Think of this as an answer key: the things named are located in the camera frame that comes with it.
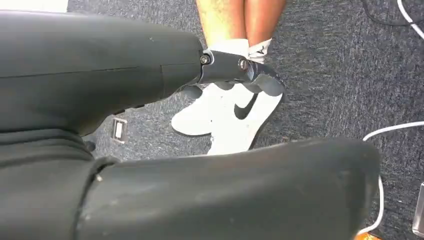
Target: human leg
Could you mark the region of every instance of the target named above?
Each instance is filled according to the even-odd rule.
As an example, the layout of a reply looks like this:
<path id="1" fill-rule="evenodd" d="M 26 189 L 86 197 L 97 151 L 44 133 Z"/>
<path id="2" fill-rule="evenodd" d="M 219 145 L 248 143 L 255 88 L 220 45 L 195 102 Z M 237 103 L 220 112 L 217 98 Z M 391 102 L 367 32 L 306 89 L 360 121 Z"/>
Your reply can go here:
<path id="1" fill-rule="evenodd" d="M 250 46 L 272 38 L 286 0 L 245 0 L 244 22 Z"/>
<path id="2" fill-rule="evenodd" d="M 245 0 L 196 0 L 207 45 L 246 39 Z"/>

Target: screw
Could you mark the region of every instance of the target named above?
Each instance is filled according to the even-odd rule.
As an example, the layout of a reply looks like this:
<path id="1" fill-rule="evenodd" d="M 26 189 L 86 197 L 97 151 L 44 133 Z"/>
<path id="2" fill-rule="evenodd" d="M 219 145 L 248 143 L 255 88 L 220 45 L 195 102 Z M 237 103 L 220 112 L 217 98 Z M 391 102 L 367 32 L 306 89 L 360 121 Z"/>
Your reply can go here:
<path id="1" fill-rule="evenodd" d="M 200 57 L 200 63 L 201 64 L 210 64 L 211 63 L 211 57 L 209 55 L 202 55 Z"/>
<path id="2" fill-rule="evenodd" d="M 96 150 L 96 144 L 92 141 L 84 141 L 85 147 L 90 151 L 93 152 Z"/>
<path id="3" fill-rule="evenodd" d="M 248 61 L 246 59 L 240 59 L 238 61 L 238 68 L 241 71 L 246 71 L 248 69 Z"/>

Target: white sneaker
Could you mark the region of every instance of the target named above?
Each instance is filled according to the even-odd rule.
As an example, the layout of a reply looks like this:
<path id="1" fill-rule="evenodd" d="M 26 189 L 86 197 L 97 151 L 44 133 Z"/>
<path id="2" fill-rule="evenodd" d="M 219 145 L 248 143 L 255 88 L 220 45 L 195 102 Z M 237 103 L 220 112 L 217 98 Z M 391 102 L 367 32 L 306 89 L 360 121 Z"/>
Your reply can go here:
<path id="1" fill-rule="evenodd" d="M 215 84 L 209 84 L 198 99 L 172 117 L 172 128 L 189 137 L 211 134 L 212 118 L 219 114 L 225 93 Z"/>
<path id="2" fill-rule="evenodd" d="M 208 155 L 225 155 L 250 150 L 257 134 L 281 103 L 283 95 L 269 96 L 264 92 L 258 93 L 253 97 L 250 106 L 246 107 L 244 119 L 236 116 L 235 101 L 229 99 L 231 97 L 226 95 L 223 98 L 222 101 L 226 104 L 220 109 L 220 114 L 213 119 L 210 138 L 212 145 L 207 152 Z"/>

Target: prosthetic hand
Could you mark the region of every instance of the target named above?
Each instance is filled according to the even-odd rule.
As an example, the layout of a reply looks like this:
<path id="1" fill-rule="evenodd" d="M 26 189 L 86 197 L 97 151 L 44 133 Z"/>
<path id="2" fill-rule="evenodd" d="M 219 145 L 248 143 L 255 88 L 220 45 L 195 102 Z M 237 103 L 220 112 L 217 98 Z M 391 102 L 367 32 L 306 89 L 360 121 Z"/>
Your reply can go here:
<path id="1" fill-rule="evenodd" d="M 0 11 L 0 239 L 352 239 L 379 154 L 317 139 L 222 156 L 119 163 L 79 136 L 202 83 L 273 96 L 269 67 L 194 35 L 101 16 Z"/>
<path id="2" fill-rule="evenodd" d="M 209 50 L 246 56 L 263 64 L 270 43 L 271 39 L 249 47 L 247 39 L 229 39 L 209 46 Z M 210 135 L 208 155 L 248 151 L 284 97 L 285 93 L 253 93 L 242 84 L 230 90 L 209 84 L 198 99 L 172 117 L 171 126 L 183 136 Z"/>

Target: nike logo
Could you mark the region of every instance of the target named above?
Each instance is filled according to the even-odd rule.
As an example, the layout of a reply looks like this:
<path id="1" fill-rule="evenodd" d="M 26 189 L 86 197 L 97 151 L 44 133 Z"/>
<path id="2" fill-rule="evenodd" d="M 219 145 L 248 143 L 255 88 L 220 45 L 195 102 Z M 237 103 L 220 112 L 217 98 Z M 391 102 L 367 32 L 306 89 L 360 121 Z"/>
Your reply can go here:
<path id="1" fill-rule="evenodd" d="M 234 104 L 234 114 L 235 114 L 235 116 L 240 120 L 247 118 L 247 116 L 251 112 L 253 105 L 255 104 L 257 98 L 258 98 L 258 94 L 257 93 L 253 94 L 251 100 L 249 101 L 249 103 L 247 104 L 246 107 L 239 107 L 239 106 L 237 106 L 237 104 Z"/>
<path id="2" fill-rule="evenodd" d="M 264 49 L 265 49 L 265 47 L 264 46 L 262 46 L 262 49 L 261 50 L 259 50 L 259 51 L 257 51 L 258 53 L 260 53 L 260 54 L 265 54 L 264 53 Z"/>

